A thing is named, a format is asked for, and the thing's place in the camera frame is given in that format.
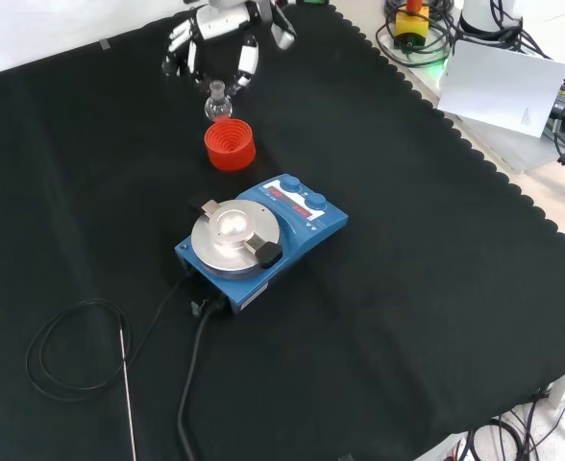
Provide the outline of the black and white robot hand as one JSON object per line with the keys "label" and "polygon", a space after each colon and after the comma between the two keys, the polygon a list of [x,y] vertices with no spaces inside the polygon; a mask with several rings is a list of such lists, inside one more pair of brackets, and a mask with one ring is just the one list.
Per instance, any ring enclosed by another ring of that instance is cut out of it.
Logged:
{"label": "black and white robot hand", "polygon": [[217,39],[243,33],[234,80],[225,85],[234,95],[250,84],[258,67],[258,41],[250,33],[256,26],[270,30],[275,44],[286,50],[294,43],[296,31],[283,12],[284,1],[210,1],[169,34],[161,68],[165,75],[187,73],[196,85],[206,86],[212,77],[203,66],[200,51]]}

